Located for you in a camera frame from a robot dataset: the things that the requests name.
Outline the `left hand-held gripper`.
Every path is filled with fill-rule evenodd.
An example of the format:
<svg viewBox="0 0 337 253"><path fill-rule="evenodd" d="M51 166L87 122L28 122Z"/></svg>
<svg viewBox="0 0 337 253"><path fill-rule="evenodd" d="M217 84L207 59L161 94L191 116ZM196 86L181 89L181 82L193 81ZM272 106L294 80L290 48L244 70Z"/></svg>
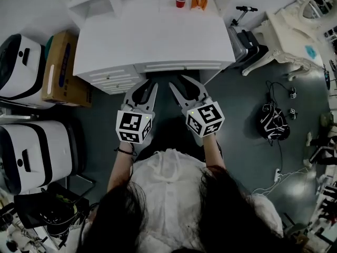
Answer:
<svg viewBox="0 0 337 253"><path fill-rule="evenodd" d="M148 79L136 83L126 92L116 118L115 130L120 141L136 144L142 144L145 141L155 117L153 109L157 89L158 84L151 84L151 80Z"/></svg>

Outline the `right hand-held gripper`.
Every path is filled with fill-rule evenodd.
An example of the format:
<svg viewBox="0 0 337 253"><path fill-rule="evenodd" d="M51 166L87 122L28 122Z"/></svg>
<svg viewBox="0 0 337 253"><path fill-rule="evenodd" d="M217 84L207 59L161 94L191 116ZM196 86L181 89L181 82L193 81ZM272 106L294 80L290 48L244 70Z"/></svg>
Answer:
<svg viewBox="0 0 337 253"><path fill-rule="evenodd" d="M205 86L186 75L181 75L181 83L185 88L184 94L172 82L169 87L182 111L187 111L187 127L200 138L219 131L225 117L218 102L207 98L200 106L195 106L196 102L208 97Z"/></svg>

